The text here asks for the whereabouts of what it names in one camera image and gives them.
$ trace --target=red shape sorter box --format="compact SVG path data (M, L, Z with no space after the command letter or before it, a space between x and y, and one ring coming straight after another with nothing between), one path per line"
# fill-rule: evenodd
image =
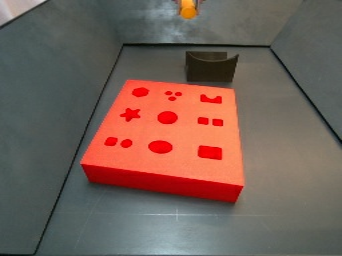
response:
M129 80L82 166L91 182L235 202L245 179L234 90Z

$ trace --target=black holder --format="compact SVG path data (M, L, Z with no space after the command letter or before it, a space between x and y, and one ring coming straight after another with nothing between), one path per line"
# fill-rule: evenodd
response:
M239 54L227 59L226 52L186 52L189 82L231 82Z

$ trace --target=red box top surface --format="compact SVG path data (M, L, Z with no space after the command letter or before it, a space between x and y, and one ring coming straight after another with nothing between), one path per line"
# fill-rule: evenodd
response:
M129 80L82 165L244 186L234 90Z

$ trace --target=gray floor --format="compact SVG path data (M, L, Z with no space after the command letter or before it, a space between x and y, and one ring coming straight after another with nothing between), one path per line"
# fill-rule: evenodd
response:
M79 165L125 81L186 82L186 50L241 54L229 84L246 174L235 205L90 184ZM341 144L269 48L126 46L39 254L341 254L341 158Z

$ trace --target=circular hole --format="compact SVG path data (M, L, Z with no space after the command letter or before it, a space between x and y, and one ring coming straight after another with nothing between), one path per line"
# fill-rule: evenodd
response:
M133 146L133 141L129 139L123 140L121 145L123 148L130 148Z
M178 120L178 115L173 111L165 111L158 115L158 121L162 124L173 124Z
M173 144L167 141L157 140L149 144L149 148L157 154L166 154L173 150Z
M106 146L115 146L118 142L118 138L109 137L107 140L105 141Z

